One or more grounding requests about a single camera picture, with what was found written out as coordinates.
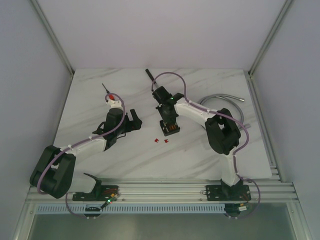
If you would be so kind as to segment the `black fuse box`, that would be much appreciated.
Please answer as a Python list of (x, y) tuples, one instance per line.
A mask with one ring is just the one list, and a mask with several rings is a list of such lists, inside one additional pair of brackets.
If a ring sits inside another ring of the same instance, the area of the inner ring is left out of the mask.
[(165, 123), (163, 120), (159, 121), (160, 128), (165, 137), (179, 133), (180, 127), (175, 123)]

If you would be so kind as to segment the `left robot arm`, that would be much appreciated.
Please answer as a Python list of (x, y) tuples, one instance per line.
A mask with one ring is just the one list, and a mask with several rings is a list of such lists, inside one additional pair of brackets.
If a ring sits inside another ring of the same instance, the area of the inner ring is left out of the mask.
[(75, 170), (75, 166), (111, 148), (120, 135), (139, 130), (142, 121), (134, 109), (130, 113), (132, 120), (123, 107), (112, 107), (106, 120), (88, 138), (63, 147), (47, 146), (30, 176), (30, 185), (36, 187), (39, 194), (56, 199), (69, 192), (83, 192), (90, 201), (99, 200), (103, 192), (98, 178)]

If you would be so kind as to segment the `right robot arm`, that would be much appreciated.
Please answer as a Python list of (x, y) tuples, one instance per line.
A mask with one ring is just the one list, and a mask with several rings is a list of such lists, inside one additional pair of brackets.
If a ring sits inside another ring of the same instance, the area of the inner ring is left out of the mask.
[(210, 147), (220, 154), (221, 164), (221, 193), (228, 200), (239, 194), (238, 184), (241, 179), (237, 176), (232, 154), (239, 145), (241, 137), (237, 124), (231, 120), (232, 115), (226, 108), (211, 110), (198, 103), (189, 102), (181, 93), (170, 94), (163, 86), (152, 91), (157, 101), (161, 120), (161, 130), (165, 136), (180, 131), (177, 117), (183, 116), (204, 127)]

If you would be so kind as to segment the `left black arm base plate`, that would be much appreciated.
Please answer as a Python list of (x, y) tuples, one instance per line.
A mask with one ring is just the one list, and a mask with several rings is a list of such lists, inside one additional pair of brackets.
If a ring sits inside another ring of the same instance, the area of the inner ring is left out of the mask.
[(118, 185), (101, 185), (94, 187), (89, 193), (76, 192), (72, 200), (76, 202), (102, 202), (110, 199), (112, 194), (116, 195), (118, 191)]

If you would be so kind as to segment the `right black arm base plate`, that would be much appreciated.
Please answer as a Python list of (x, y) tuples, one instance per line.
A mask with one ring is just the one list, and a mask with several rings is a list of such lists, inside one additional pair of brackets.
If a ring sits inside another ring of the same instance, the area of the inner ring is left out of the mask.
[(252, 199), (248, 185), (206, 185), (205, 195), (211, 202), (250, 201)]

